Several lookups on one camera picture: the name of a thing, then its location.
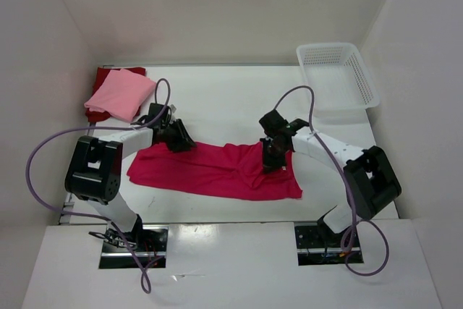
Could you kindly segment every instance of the pink cloth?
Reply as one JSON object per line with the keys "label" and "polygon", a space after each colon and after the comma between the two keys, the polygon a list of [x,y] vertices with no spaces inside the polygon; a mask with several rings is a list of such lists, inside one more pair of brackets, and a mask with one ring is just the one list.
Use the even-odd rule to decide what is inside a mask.
{"label": "pink cloth", "polygon": [[262,144],[224,147],[197,143],[191,151],[172,153],[158,144],[138,151],[127,172],[135,184],[244,200],[301,198],[292,171],[292,153],[286,170],[262,170]]}
{"label": "pink cloth", "polygon": [[101,87],[84,105],[90,111],[107,111],[113,117],[130,123],[155,86],[154,81],[129,70],[111,70]]}

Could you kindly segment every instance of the wall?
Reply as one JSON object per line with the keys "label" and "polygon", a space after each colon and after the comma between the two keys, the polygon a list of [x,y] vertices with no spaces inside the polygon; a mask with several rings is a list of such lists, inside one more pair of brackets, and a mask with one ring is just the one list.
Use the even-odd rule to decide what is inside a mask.
{"label": "wall", "polygon": [[360,44],[383,0],[65,0],[102,63],[295,63],[303,43]]}
{"label": "wall", "polygon": [[463,0],[387,0],[362,55],[381,94],[373,132],[404,189],[445,308],[460,308],[463,263]]}
{"label": "wall", "polygon": [[[0,307],[20,308],[46,225],[57,221],[27,191],[25,162],[44,137],[84,124],[95,62],[62,0],[0,7]],[[56,206],[76,137],[47,146],[33,166],[36,188]]]}

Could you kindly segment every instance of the crumpled red cloth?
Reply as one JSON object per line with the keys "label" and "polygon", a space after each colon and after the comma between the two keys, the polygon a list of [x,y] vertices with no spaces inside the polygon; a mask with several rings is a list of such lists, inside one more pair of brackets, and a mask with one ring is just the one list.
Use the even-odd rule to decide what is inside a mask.
{"label": "crumpled red cloth", "polygon": [[[131,72],[134,72],[135,74],[140,74],[143,76],[146,75],[146,69],[142,67],[126,68],[126,69],[130,70]],[[98,68],[97,69],[95,83],[93,83],[92,96],[101,87],[101,85],[103,84],[104,80],[106,80],[111,70],[120,70],[120,69],[108,69],[108,68]],[[108,119],[109,117],[111,117],[111,115],[107,111],[98,112],[98,111],[90,111],[89,109],[85,110],[85,115],[88,118],[89,123],[102,122]],[[140,108],[138,108],[135,116],[138,116],[138,115],[140,115]]]}
{"label": "crumpled red cloth", "polygon": [[198,195],[244,200],[301,198],[292,153],[286,170],[264,174],[262,143],[214,146],[196,143],[191,151],[172,153],[165,144],[138,151],[127,175],[138,185]]}

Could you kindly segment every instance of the plastic basket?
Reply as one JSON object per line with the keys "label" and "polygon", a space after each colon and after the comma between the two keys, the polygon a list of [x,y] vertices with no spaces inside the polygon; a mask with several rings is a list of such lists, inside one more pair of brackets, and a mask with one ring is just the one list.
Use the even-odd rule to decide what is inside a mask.
{"label": "plastic basket", "polygon": [[355,45],[301,45],[297,58],[307,84],[315,91],[317,112],[368,109],[379,104],[378,92]]}

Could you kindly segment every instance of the purple cable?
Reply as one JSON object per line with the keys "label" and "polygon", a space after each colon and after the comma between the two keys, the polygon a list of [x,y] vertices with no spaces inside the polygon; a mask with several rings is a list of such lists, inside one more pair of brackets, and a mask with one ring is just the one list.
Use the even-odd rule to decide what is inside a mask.
{"label": "purple cable", "polygon": [[168,107],[168,104],[169,104],[169,100],[171,98],[171,86],[169,84],[169,81],[167,81],[166,79],[164,78],[161,78],[159,79],[159,81],[156,83],[156,92],[157,92],[157,86],[160,82],[164,82],[167,84],[167,98],[166,98],[166,103],[164,104],[164,106],[162,107],[161,111],[159,112],[158,116],[156,116],[154,119],[152,119],[151,121],[149,121],[148,123],[142,125],[142,126],[139,126],[139,127],[77,127],[77,128],[71,128],[71,129],[68,129],[68,130],[62,130],[61,132],[57,132],[53,135],[50,135],[48,138],[46,138],[44,141],[42,141],[40,144],[38,144],[33,150],[32,152],[30,153],[29,155],[29,158],[27,159],[27,162],[26,162],[26,169],[25,169],[25,177],[26,177],[26,183],[27,183],[27,187],[29,188],[29,191],[30,193],[32,194],[32,196],[42,205],[42,206],[45,206],[47,209],[51,210],[51,211],[55,211],[57,213],[60,213],[62,215],[72,215],[72,216],[84,216],[84,217],[91,217],[91,218],[94,218],[94,219],[100,219],[100,220],[103,220],[103,221],[106,221],[106,222],[109,222],[111,223],[111,225],[115,228],[115,230],[119,233],[119,236],[121,237],[121,239],[124,241],[125,243],[125,247],[126,249],[130,252],[130,254],[132,255],[135,263],[137,264],[138,268],[141,270],[142,272],[142,277],[141,277],[141,286],[142,286],[142,289],[145,293],[149,294],[151,293],[151,282],[150,282],[150,279],[148,278],[148,273],[147,273],[147,270],[148,270],[148,266],[146,267],[143,267],[143,265],[141,264],[140,260],[138,259],[137,255],[135,255],[135,252],[134,250],[130,247],[129,245],[129,242],[127,241],[127,238],[124,236],[124,233],[121,231],[121,229],[113,222],[111,221],[111,219],[108,219],[107,217],[104,217],[104,216],[101,216],[101,215],[95,215],[95,214],[92,214],[92,213],[76,213],[76,212],[73,212],[73,211],[65,211],[63,209],[60,209],[60,208],[57,208],[55,206],[51,206],[50,204],[48,204],[46,201],[44,201],[42,198],[40,198],[40,196],[38,195],[38,193],[35,191],[35,188],[33,187],[32,185],[32,182],[30,180],[30,165],[32,164],[32,160],[34,159],[34,156],[36,155],[36,153],[46,144],[48,143],[49,141],[53,140],[54,138],[56,137],[59,137],[60,135],[64,135],[64,134],[67,134],[67,133],[71,133],[71,132],[79,132],[79,131],[83,131],[83,130],[140,130],[142,128],[146,128],[146,127],[149,127],[151,126],[152,124],[154,124],[156,121],[158,121],[158,119],[162,116],[162,114],[165,112],[165,110],[167,109]]}
{"label": "purple cable", "polygon": [[[290,90],[288,90],[279,100],[278,102],[276,103],[275,107],[273,109],[276,109],[278,108],[278,106],[280,105],[280,103],[283,101],[283,99],[286,98],[287,95],[289,95],[291,92],[294,92],[295,90],[299,90],[301,88],[305,88],[305,89],[308,89],[310,91],[310,94],[312,95],[312,98],[311,98],[311,102],[310,102],[310,110],[309,110],[309,128],[312,132],[314,132],[314,136],[315,138],[318,140],[318,142],[320,143],[320,145],[323,147],[323,149],[326,151],[326,153],[328,154],[328,156],[330,157],[330,159],[333,161],[334,163],[334,166],[336,167],[336,170],[338,171],[339,175],[341,176],[342,178],[342,182],[344,183],[344,186],[346,188],[346,194],[347,194],[347,200],[349,201],[349,204],[350,204],[350,208],[352,209],[352,225],[346,229],[346,231],[344,232],[344,234],[342,235],[342,238],[341,238],[341,250],[344,252],[344,253],[348,253],[348,255],[346,256],[344,262],[346,264],[346,267],[347,269],[349,269],[352,273],[356,274],[356,275],[359,275],[359,276],[373,276],[373,275],[376,275],[378,273],[380,273],[384,267],[386,267],[386,264],[388,263],[389,261],[389,243],[388,243],[388,240],[386,239],[386,236],[384,235],[384,233],[380,230],[380,228],[378,227],[378,225],[376,225],[373,221],[370,221],[370,220],[359,220],[357,221],[357,208],[355,206],[355,201],[354,201],[354,195],[352,193],[352,190],[349,186],[349,183],[347,181],[347,178],[346,176],[344,175],[344,171],[342,170],[341,166],[339,165],[338,161],[336,160],[336,157],[334,156],[334,154],[330,151],[330,149],[328,148],[328,146],[325,144],[325,142],[321,139],[320,135],[318,135],[318,133],[315,132],[315,129],[313,128],[313,109],[314,109],[314,105],[315,105],[315,93],[313,91],[313,89],[310,87],[310,86],[307,86],[307,85],[300,85],[300,86],[297,86],[297,87],[294,87]],[[375,271],[372,271],[370,273],[360,273],[359,271],[355,271],[354,269],[351,268],[351,266],[349,265],[349,259],[352,255],[354,255],[355,253],[351,253],[351,249],[352,249],[352,246],[354,244],[354,236],[355,236],[355,232],[357,231],[357,225],[360,223],[360,222],[368,222],[369,224],[371,224],[373,227],[375,227],[375,229],[379,232],[380,236],[383,238],[383,241],[384,241],[384,245],[386,246],[386,256],[384,258],[384,262],[381,264],[381,266],[376,269]],[[346,246],[346,238],[347,237],[350,237],[349,238],[349,244]]]}

